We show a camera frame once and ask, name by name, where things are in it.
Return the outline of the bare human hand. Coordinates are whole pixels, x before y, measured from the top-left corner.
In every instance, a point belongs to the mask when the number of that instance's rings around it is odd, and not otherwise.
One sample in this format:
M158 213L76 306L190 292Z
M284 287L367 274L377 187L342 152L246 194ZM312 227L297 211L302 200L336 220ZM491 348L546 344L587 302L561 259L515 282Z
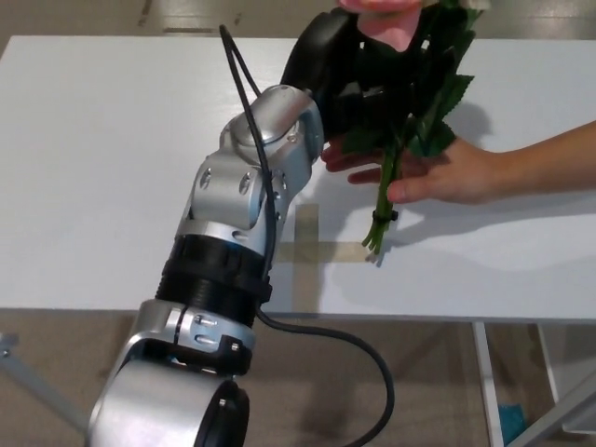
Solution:
M336 139L322 153L329 172L353 169L351 184L381 182L383 156L379 149L369 154L346 154L344 141ZM457 139L440 156L417 158L406 152L401 174L384 189L386 198L397 204L432 199L447 203L477 205L496 197L502 159L464 140Z

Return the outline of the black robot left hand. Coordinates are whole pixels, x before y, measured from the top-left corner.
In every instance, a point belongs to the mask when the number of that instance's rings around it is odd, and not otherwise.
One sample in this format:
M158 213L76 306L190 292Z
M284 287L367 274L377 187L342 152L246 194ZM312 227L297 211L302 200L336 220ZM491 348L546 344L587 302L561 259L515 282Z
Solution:
M281 77L308 92L327 140L382 124L411 104L411 60L365 36L357 17L337 7L318 14L300 34Z

